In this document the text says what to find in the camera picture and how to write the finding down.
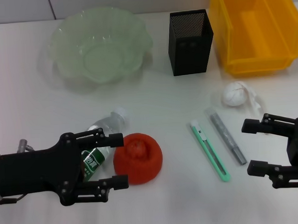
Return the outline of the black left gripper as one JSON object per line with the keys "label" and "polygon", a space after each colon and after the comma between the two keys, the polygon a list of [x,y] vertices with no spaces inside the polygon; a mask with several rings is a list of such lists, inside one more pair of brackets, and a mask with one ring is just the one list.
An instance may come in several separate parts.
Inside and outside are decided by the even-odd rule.
{"label": "black left gripper", "polygon": [[53,147],[45,150],[0,154],[0,205],[46,191],[56,193],[63,206],[75,204],[81,162],[73,133],[62,134]]}

